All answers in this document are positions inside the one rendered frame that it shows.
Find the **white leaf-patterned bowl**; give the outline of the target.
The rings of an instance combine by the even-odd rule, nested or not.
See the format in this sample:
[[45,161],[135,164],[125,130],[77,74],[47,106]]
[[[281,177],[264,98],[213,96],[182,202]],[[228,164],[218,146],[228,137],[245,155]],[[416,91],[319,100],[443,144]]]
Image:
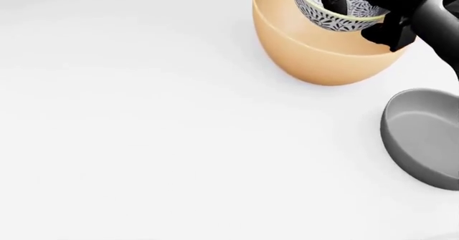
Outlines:
[[388,10],[365,0],[344,0],[346,14],[337,14],[323,6],[322,0],[294,0],[302,15],[318,27],[334,32],[355,32],[382,22]]

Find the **grey bowl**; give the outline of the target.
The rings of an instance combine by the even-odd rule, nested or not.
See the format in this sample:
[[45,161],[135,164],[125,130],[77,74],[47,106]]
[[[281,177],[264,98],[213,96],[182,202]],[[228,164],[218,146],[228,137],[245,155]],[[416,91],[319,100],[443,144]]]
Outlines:
[[434,89],[401,91],[384,107],[380,135],[405,173],[459,191],[459,96]]

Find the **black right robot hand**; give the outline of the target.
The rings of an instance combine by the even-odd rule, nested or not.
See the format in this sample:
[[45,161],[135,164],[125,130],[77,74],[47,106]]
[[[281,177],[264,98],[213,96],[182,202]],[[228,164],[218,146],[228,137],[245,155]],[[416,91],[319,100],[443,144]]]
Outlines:
[[[381,24],[364,29],[361,35],[375,44],[389,46],[392,52],[413,43],[415,34],[408,22],[415,9],[424,0],[365,0],[373,6],[386,9],[389,13]],[[337,14],[348,14],[346,0],[321,0],[323,7]]]

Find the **large orange bowl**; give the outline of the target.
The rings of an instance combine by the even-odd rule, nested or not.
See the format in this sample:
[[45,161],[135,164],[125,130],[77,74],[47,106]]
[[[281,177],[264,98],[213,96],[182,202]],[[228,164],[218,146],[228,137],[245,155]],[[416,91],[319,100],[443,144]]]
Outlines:
[[317,27],[294,0],[252,0],[257,37],[269,58],[287,74],[314,85],[350,85],[393,65],[406,50],[368,42],[358,32]]

